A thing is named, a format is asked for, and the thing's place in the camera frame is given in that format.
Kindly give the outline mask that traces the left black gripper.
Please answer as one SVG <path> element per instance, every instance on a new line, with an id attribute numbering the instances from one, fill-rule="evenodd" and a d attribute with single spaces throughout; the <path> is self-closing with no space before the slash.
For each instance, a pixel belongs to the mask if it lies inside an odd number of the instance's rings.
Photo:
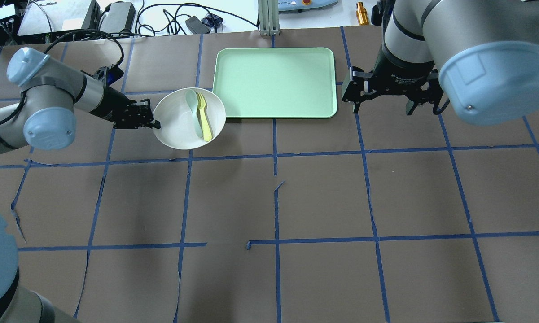
<path id="1" fill-rule="evenodd" d="M 154 119 L 150 100 L 130 102 L 113 110 L 113 128 L 135 130 L 140 127 L 161 129 L 160 121 Z"/>

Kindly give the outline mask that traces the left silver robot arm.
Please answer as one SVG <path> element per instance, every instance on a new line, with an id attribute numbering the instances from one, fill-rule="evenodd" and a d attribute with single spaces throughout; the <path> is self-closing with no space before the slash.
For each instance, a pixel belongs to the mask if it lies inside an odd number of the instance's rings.
<path id="1" fill-rule="evenodd" d="M 160 129 L 149 100 L 131 100 L 112 88 L 122 76 L 115 64 L 90 75 L 49 54 L 19 49 L 7 77 L 21 97 L 0 108 L 0 155 L 28 145 L 41 150 L 70 146 L 76 138 L 76 110 L 112 122 L 115 129 Z"/>

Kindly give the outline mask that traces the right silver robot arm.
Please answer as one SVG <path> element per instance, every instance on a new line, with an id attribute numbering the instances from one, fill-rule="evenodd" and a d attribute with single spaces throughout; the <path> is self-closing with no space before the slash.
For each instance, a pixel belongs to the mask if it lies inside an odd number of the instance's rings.
<path id="1" fill-rule="evenodd" d="M 466 123 L 495 125 L 539 110 L 539 0 L 379 0 L 382 43 L 370 72 L 350 67 L 342 100 L 357 113 L 406 96 L 407 115 L 447 96 Z"/>

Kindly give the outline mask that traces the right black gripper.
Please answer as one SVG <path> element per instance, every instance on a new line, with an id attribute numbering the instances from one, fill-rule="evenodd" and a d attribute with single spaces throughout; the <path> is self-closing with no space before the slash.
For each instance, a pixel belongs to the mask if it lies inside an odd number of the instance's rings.
<path id="1" fill-rule="evenodd" d="M 433 104 L 433 114 L 440 115 L 446 110 L 441 105 L 444 92 L 439 83 L 439 74 L 432 69 L 426 76 L 401 78 L 395 74 L 388 77 L 364 72 L 358 67 L 350 67 L 342 83 L 342 101 L 353 104 L 353 113 L 358 114 L 363 102 L 379 96 L 406 96 L 405 114 L 411 116 L 417 106 Z"/>

